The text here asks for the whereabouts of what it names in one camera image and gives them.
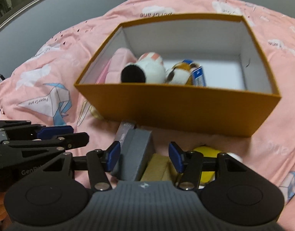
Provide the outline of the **person's left hand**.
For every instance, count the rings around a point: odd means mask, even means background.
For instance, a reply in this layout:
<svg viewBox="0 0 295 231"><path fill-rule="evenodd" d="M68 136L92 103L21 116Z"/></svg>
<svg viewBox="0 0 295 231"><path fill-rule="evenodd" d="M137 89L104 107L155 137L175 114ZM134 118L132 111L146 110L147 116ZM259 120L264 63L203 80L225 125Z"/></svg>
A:
<svg viewBox="0 0 295 231"><path fill-rule="evenodd" d="M4 206L5 192L0 192L0 228L6 230L11 224L11 220Z"/></svg>

